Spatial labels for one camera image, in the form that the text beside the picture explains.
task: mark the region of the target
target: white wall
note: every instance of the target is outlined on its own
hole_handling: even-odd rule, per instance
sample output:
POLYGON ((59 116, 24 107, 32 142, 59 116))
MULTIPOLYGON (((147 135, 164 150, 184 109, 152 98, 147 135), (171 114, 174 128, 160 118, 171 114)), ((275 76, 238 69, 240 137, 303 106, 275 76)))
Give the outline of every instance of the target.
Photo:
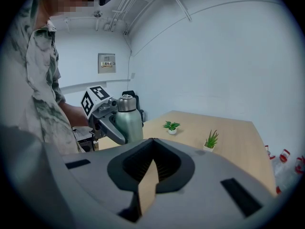
POLYGON ((157 0, 130 34, 129 88, 148 119, 180 110, 250 120, 272 153, 303 154, 304 37, 286 8, 181 1, 193 22, 173 0, 157 0))
POLYGON ((101 84, 115 97, 127 89, 130 48, 119 33, 94 29, 56 32, 60 88, 67 103, 80 106, 86 87, 101 84), (98 53, 115 53, 116 73, 97 73, 98 53))

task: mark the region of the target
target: green plant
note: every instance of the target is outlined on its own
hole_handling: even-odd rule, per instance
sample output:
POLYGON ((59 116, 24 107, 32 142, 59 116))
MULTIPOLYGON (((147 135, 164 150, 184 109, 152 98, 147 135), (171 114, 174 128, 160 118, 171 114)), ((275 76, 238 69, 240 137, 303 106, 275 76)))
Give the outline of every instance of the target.
POLYGON ((217 140, 218 140, 218 134, 216 133, 216 131, 214 131, 213 135, 211 136, 212 134, 212 130, 210 131, 210 135, 209 135, 209 138, 206 139, 206 142, 205 142, 205 146, 208 147, 208 148, 213 148, 216 143, 217 143, 217 140))
POLYGON ((176 123, 176 122, 172 123, 172 122, 170 122, 170 121, 166 121, 166 124, 165 124, 163 127, 164 127, 164 128, 168 128, 168 129, 170 129, 171 131, 173 131, 173 130, 175 130, 178 126, 180 126, 179 123, 176 123))

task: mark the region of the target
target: black slot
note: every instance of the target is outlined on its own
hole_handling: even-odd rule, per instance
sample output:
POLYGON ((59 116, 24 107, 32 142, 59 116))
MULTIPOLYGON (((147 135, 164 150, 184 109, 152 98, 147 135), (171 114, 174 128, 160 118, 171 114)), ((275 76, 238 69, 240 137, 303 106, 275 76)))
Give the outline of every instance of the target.
POLYGON ((252 215, 262 207, 234 178, 223 180, 220 183, 245 217, 252 215))
POLYGON ((82 159, 82 160, 66 163, 66 167, 68 169, 73 169, 73 168, 84 166, 87 164, 90 164, 90 161, 88 159, 82 159))

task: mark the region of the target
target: man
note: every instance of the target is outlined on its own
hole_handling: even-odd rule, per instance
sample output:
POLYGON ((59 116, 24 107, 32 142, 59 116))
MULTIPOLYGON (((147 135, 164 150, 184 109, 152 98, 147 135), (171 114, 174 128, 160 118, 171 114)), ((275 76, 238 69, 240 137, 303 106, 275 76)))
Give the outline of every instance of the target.
POLYGON ((56 29, 50 17, 92 0, 27 0, 1 47, 2 124, 53 143, 64 154, 80 147, 71 126, 87 126, 81 107, 65 103, 59 88, 56 29))

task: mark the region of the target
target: silver thermos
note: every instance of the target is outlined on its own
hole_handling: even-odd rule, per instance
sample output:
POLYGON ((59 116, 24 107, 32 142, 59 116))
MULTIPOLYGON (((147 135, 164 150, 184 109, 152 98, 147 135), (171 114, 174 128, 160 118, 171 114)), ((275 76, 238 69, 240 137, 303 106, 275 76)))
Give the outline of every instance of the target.
POLYGON ((132 143, 143 139, 143 127, 140 112, 136 109, 136 99, 123 95, 117 100, 118 112, 115 116, 116 128, 132 143))

